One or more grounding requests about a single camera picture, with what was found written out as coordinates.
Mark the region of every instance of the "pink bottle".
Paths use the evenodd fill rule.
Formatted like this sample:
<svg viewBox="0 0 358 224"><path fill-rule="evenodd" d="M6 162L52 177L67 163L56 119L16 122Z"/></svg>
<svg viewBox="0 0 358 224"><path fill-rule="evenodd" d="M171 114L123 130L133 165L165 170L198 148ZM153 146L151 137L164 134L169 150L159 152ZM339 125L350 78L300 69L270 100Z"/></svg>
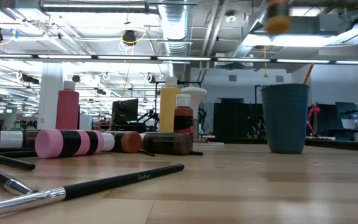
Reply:
<svg viewBox="0 0 358 224"><path fill-rule="evenodd" d="M75 83L65 81L57 101L56 129L77 129L79 101L80 94L75 91Z"/></svg>

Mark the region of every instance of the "silver ferrule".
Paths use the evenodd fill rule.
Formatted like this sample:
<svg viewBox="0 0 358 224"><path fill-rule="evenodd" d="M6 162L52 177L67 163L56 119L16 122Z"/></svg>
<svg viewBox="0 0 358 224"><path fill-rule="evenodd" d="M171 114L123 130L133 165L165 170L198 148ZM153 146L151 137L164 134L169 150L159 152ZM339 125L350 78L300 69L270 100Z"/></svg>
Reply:
<svg viewBox="0 0 358 224"><path fill-rule="evenodd" d="M66 196L66 190L59 187L3 200L0 202L0 215L59 202Z"/></svg>
<svg viewBox="0 0 358 224"><path fill-rule="evenodd" d="M16 180L16 179L10 179L4 184L4 188L9 191L10 193L16 194L16 195L24 195L33 193L33 190L27 186L26 184Z"/></svg>

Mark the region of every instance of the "yellow bottle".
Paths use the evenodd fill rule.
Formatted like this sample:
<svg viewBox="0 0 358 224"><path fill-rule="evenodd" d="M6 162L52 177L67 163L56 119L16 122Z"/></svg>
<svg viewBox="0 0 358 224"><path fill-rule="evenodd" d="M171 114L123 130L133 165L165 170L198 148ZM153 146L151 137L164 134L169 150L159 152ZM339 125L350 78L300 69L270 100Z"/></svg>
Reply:
<svg viewBox="0 0 358 224"><path fill-rule="evenodd" d="M175 77L167 77L165 86L161 88L160 132L173 132L173 117L177 107L176 97L181 92L177 85L178 80Z"/></svg>

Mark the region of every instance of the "gray cup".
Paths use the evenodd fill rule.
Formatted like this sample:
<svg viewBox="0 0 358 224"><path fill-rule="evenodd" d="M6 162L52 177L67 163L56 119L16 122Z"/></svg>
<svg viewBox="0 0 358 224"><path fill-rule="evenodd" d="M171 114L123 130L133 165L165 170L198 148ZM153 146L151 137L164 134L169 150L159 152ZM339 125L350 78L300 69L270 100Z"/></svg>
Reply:
<svg viewBox="0 0 358 224"><path fill-rule="evenodd" d="M305 146L309 86L282 84L261 89L271 152L301 154Z"/></svg>

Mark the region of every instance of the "table surface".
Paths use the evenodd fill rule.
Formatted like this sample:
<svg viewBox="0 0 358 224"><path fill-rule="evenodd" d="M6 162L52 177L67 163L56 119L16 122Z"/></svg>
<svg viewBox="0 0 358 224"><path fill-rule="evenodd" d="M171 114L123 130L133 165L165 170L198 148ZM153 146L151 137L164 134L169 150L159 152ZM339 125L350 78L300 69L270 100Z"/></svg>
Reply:
<svg viewBox="0 0 358 224"><path fill-rule="evenodd" d="M0 223L358 224L358 151L306 146L302 155L266 145L200 147L204 156L103 154L27 158L31 172L0 170L40 190L183 163L185 170L0 217ZM12 197L0 188L0 200Z"/></svg>

